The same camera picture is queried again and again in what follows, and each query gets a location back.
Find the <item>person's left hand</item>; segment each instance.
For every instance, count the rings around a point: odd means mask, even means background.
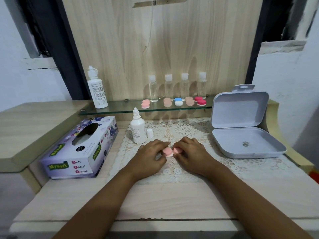
[[[155,160],[155,157],[169,144],[170,142],[163,142],[156,139],[145,146],[141,145],[138,152],[123,170],[130,173],[135,182],[156,174],[166,163],[166,157],[162,155],[158,160]]]

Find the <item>lace tablecloth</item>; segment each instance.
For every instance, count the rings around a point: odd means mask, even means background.
[[[217,147],[212,130],[210,118],[174,119],[149,121],[146,128],[152,128],[154,137],[149,141],[159,139],[170,141],[173,145],[184,136],[196,138],[203,144],[207,152],[216,160],[226,165],[234,174],[241,179],[265,179],[307,176],[301,169],[293,164],[286,156],[260,159],[231,159],[224,156]],[[107,181],[111,180],[136,154],[140,144],[133,142],[131,128],[127,129],[122,145],[110,170]],[[189,183],[203,182],[194,174],[185,171],[173,157],[168,157],[166,164],[155,175],[140,180],[138,184],[164,184],[164,183]]]

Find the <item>gray plastic case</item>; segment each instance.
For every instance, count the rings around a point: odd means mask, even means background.
[[[212,107],[213,137],[230,158],[271,158],[283,154],[285,145],[255,126],[263,120],[269,95],[254,91],[255,85],[234,86],[232,92],[215,96]]]

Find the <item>green logo banner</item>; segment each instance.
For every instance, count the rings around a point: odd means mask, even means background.
[[[58,147],[50,154],[50,156],[55,156],[58,153],[58,151],[60,151],[64,147],[64,145],[65,143],[58,144]]]
[[[55,169],[67,169],[69,167],[69,164],[67,161],[64,161],[63,163],[53,163],[48,165],[48,168],[50,170],[55,170]]]
[[[102,148],[102,146],[101,146],[101,144],[99,143],[98,148],[95,150],[95,152],[94,152],[94,154],[93,154],[93,159],[94,159],[94,161],[96,160],[96,157],[97,157],[98,154],[100,153],[101,148]]]

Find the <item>plastic box lid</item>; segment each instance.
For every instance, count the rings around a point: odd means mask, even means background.
[[[269,94],[254,91],[255,85],[234,86],[232,92],[215,96],[211,122],[214,128],[253,127],[263,120]]]

